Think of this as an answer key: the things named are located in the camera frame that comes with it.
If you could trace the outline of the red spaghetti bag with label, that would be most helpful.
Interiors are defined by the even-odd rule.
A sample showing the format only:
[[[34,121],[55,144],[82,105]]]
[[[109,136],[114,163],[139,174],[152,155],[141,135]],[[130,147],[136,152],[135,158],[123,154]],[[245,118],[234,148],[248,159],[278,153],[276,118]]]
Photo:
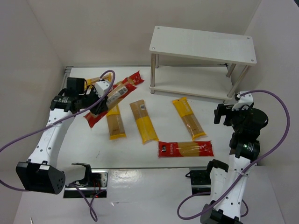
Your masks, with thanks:
[[[107,109],[104,109],[99,115],[95,115],[89,112],[84,116],[87,120],[90,128],[100,121],[110,110],[112,110],[118,103],[120,103],[128,94],[137,89],[135,85],[131,83],[119,84],[117,85],[109,94],[106,102]]]

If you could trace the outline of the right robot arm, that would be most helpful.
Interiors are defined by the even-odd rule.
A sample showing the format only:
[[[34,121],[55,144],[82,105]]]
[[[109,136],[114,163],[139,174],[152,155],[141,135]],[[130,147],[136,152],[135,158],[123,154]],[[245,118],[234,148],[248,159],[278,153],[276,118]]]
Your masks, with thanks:
[[[241,223],[241,204],[250,174],[247,166],[260,153],[258,137],[268,125],[268,116],[253,105],[243,105],[233,110],[232,105],[219,104],[214,111],[214,123],[224,116],[224,125],[233,128],[229,142],[229,163],[212,160],[207,166],[211,179],[211,202],[205,204],[202,224]]]

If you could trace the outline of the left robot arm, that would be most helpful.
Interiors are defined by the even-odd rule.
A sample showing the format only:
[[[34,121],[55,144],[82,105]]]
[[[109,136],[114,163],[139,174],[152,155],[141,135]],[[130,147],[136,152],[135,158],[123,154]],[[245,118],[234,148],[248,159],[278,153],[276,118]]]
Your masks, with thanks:
[[[65,174],[57,169],[57,159],[65,135],[78,112],[94,109],[103,112],[111,84],[103,79],[87,85],[83,78],[67,78],[66,87],[50,105],[47,129],[26,162],[16,166],[17,175],[26,191],[59,194]]]

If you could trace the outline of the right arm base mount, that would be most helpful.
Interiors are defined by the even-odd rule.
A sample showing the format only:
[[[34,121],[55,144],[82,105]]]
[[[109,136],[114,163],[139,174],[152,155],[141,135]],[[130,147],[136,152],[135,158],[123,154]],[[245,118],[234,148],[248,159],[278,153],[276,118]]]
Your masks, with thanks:
[[[192,194],[203,193],[203,195],[210,195],[211,179],[206,170],[191,169],[186,175],[191,181]]]

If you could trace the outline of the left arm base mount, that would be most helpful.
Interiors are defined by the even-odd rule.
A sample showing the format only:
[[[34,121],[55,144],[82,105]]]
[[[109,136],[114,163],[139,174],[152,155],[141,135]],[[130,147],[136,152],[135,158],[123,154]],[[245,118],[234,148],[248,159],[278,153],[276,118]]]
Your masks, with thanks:
[[[74,187],[78,187],[86,198],[106,198],[108,185],[108,170],[92,169],[88,175],[84,175],[79,180],[66,184],[63,198],[83,198],[79,191]]]

